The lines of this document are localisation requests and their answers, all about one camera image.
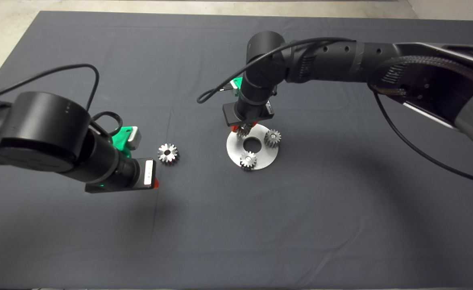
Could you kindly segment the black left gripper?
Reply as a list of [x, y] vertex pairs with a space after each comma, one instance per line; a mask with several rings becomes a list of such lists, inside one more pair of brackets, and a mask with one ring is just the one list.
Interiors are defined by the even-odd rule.
[[156, 176], [157, 162], [150, 158], [125, 158], [113, 173], [98, 183], [87, 184], [87, 193], [110, 193], [121, 191], [138, 191], [159, 188]]

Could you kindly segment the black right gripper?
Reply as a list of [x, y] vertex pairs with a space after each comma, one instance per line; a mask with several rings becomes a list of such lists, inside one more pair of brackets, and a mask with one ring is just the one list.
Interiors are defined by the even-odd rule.
[[227, 126], [231, 126], [231, 132], [233, 133], [237, 133], [240, 126], [245, 124], [253, 124], [253, 127], [256, 127], [259, 122], [269, 120], [275, 114], [269, 101], [259, 106], [247, 104], [244, 101], [236, 101], [224, 104], [222, 111]]

